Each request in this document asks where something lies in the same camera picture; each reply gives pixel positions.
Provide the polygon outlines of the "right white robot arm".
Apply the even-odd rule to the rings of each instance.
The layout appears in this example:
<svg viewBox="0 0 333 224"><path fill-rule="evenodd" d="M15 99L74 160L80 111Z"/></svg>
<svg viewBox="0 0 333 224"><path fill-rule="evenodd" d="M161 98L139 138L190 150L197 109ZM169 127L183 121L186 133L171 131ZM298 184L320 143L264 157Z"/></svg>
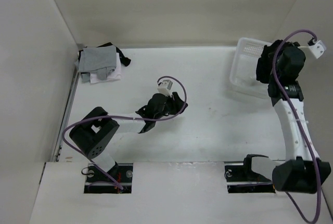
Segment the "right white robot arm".
<svg viewBox="0 0 333 224"><path fill-rule="evenodd" d="M279 165L267 156L248 154L241 174L247 180L263 176L278 191L315 194L317 180L324 182L331 167L321 161L315 150L304 116L304 96L297 78L305 60L298 42L276 40L264 46L256 67L256 80L268 85L268 96L283 132L286 159Z"/></svg>

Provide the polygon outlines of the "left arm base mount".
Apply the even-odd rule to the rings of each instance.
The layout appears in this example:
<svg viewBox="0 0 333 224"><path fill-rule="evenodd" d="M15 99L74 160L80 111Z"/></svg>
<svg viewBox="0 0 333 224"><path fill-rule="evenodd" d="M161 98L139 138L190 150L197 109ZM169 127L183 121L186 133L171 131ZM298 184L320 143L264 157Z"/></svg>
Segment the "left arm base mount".
<svg viewBox="0 0 333 224"><path fill-rule="evenodd" d="M123 189L114 185L114 182L101 173L95 166L89 164L81 170L85 176L85 194L131 194L134 164L118 164L112 177Z"/></svg>

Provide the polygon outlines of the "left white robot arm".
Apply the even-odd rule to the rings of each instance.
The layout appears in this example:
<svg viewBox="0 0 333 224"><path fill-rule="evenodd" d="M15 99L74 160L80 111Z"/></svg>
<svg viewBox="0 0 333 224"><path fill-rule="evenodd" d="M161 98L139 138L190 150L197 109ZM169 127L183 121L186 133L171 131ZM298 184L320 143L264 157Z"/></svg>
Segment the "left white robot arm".
<svg viewBox="0 0 333 224"><path fill-rule="evenodd" d="M118 164L106 150L114 135L120 133L143 134L163 117L181 114L188 104L176 92L171 95L156 93L132 115L107 118L108 113L100 106L95 107L70 133L70 139L80 152L92 161L104 181L112 181L118 173Z"/></svg>

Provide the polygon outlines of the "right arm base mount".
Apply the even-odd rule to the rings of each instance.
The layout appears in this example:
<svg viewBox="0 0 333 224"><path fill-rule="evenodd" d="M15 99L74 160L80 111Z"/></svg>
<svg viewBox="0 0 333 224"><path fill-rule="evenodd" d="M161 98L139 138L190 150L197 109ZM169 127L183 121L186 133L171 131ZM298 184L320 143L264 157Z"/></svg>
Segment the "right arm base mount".
<svg viewBox="0 0 333 224"><path fill-rule="evenodd" d="M260 174L247 171L243 162L225 163L224 168L227 192L230 194L276 193L271 180Z"/></svg>

